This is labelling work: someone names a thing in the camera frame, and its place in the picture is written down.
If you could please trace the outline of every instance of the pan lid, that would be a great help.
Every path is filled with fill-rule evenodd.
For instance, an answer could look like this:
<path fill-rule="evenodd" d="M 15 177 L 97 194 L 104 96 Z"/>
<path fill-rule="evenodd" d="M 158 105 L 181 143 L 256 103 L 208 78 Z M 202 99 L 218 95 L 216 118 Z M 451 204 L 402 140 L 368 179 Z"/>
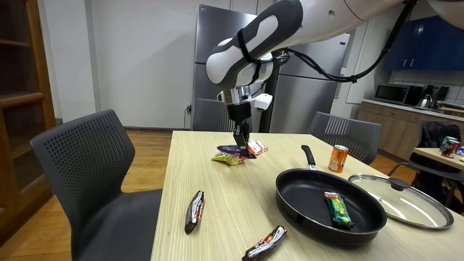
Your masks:
<path fill-rule="evenodd" d="M 402 180 L 364 174 L 348 180 L 377 199 L 390 218 L 430 229 L 448 228 L 454 223 L 453 216 L 441 203 Z"/>

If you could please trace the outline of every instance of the small table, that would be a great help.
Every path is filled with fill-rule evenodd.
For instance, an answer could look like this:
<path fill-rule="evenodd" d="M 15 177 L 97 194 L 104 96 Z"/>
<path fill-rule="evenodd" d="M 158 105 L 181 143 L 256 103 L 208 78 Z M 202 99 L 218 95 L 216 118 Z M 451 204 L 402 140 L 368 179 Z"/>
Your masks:
<path fill-rule="evenodd" d="M 348 156 L 342 173 L 327 166 L 332 146 L 304 134 L 251 133 L 269 150 L 257 159 L 227 166 L 212 161 L 216 146 L 234 144 L 231 133 L 174 131 L 169 152 L 152 261 L 241 260 L 245 251 L 277 225 L 288 229 L 269 261 L 307 260 L 460 260 L 464 256 L 464 217 L 447 230 L 427 231 L 388 219 L 366 246 L 340 249 L 304 236 L 276 205 L 276 177 L 308 168 L 301 145 L 308 145 L 318 170 L 348 179 L 353 174 L 385 176 Z M 205 192 L 200 224 L 186 235 L 185 213 L 198 190 Z"/>
<path fill-rule="evenodd" d="M 444 163 L 448 166 L 464 170 L 464 162 L 459 160 L 461 158 L 460 155 L 456 155 L 454 158 L 443 157 L 441 156 L 441 151 L 438 148 L 414 148 L 413 152 Z"/>

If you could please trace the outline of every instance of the green candy bar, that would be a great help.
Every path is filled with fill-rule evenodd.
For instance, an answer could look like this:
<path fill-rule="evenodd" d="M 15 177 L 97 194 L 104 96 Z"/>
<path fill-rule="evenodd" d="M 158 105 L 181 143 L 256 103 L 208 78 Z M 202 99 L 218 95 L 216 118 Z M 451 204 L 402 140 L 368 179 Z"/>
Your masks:
<path fill-rule="evenodd" d="M 330 208 L 332 223 L 343 229 L 353 228 L 354 223 L 351 222 L 351 218 L 348 215 L 343 197 L 334 192 L 325 192 L 324 195 Z"/>

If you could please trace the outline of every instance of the black frying pan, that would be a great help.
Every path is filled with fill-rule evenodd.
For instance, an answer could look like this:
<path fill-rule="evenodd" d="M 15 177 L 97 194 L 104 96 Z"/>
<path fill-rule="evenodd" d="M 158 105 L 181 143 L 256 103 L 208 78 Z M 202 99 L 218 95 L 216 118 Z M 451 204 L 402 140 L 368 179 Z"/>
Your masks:
<path fill-rule="evenodd" d="M 308 146 L 302 145 L 308 164 L 316 163 Z M 277 176 L 277 205 L 289 223 L 313 238 L 337 246 L 360 246 L 376 237 L 385 226 L 385 210 L 357 185 L 314 169 L 291 169 Z M 347 211 L 354 228 L 344 230 L 332 224 L 324 192 L 345 197 Z"/>

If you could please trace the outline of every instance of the stainless steel refrigerator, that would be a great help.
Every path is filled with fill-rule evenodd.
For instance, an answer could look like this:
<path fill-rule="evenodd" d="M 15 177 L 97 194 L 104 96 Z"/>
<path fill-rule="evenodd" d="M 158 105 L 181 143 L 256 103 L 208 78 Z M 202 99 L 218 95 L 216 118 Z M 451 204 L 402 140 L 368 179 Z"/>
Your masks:
<path fill-rule="evenodd" d="M 195 68 L 193 80 L 192 116 L 195 114 L 197 99 L 216 99 L 221 91 L 213 85 L 206 75 L 206 60 L 211 50 L 224 39 L 232 38 L 237 31 L 248 25 L 256 15 L 240 13 L 227 9 L 198 6 L 195 37 Z M 344 34 L 333 39 L 293 46 L 315 59 L 322 68 L 332 74 L 340 74 L 348 44 L 349 35 Z M 320 75 L 297 57 L 281 67 L 278 76 L 274 108 L 270 121 L 262 124 L 269 126 L 269 132 L 305 133 L 316 111 L 330 112 L 337 83 L 320 79 Z M 260 84 L 253 84 L 254 92 Z M 253 131 L 260 127 L 261 112 L 252 111 Z"/>

